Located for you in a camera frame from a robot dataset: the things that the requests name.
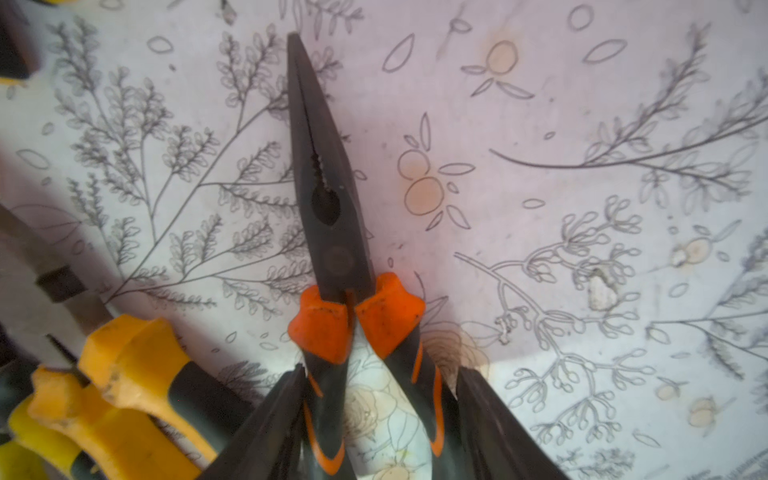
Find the dark orange striped pliers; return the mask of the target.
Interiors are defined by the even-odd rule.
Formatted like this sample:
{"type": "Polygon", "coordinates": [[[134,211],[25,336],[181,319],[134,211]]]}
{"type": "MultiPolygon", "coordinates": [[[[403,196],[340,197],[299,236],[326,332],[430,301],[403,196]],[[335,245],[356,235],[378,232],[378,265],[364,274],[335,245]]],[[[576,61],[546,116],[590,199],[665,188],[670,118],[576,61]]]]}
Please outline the dark orange striped pliers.
{"type": "Polygon", "coordinates": [[[315,284],[288,333],[307,383],[303,450],[312,479],[351,479],[344,401],[354,331],[361,328],[421,420],[436,479],[467,477],[457,400],[421,337],[424,301],[393,273],[376,274],[345,147],[301,37],[287,39],[292,167],[315,284]]]}

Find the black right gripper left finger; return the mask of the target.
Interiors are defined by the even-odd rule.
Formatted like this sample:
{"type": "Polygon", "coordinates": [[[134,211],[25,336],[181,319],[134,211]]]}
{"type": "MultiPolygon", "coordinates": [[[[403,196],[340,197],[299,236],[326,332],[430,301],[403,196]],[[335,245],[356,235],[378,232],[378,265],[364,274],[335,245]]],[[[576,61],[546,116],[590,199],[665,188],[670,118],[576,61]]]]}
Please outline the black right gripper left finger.
{"type": "Polygon", "coordinates": [[[300,407],[305,369],[284,373],[246,419],[201,479],[276,479],[298,477],[300,407]]]}

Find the yellow black handled pliers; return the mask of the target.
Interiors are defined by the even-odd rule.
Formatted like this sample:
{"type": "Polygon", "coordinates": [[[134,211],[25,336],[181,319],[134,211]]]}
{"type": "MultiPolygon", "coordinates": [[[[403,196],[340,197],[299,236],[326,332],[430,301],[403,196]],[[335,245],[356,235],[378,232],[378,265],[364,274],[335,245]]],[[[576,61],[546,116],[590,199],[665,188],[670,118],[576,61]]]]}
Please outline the yellow black handled pliers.
{"type": "Polygon", "coordinates": [[[31,23],[17,1],[1,2],[1,83],[28,81],[41,68],[31,23]]]}

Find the small yellow diagonal pliers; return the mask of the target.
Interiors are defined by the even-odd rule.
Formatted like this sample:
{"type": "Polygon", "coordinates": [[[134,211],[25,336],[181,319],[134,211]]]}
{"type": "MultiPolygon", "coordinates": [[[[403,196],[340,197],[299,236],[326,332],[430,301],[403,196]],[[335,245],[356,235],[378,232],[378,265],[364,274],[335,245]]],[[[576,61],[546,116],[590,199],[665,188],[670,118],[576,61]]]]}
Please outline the small yellow diagonal pliers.
{"type": "Polygon", "coordinates": [[[11,340],[1,338],[1,477],[46,479],[49,465],[67,479],[103,479],[102,470],[78,444],[29,416],[36,368],[11,340]]]}

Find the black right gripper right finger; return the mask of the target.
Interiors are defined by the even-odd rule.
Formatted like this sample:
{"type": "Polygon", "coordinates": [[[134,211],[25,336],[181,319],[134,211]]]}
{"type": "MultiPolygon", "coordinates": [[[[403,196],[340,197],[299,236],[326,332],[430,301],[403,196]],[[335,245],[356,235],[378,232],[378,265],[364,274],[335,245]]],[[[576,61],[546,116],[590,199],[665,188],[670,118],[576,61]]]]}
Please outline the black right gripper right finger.
{"type": "Polygon", "coordinates": [[[478,371],[459,369],[456,394],[471,479],[567,479],[478,371]]]}

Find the floral patterned table mat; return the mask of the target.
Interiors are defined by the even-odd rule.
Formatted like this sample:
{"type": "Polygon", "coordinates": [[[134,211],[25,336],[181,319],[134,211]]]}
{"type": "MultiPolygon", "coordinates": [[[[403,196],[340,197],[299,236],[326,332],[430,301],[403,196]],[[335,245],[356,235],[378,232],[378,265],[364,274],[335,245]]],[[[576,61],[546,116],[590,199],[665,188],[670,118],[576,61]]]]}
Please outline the floral patterned table mat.
{"type": "Polygon", "coordinates": [[[767,475],[763,1],[5,1],[1,200],[251,401],[302,358],[286,38],[372,262],[575,479],[767,475]]]}

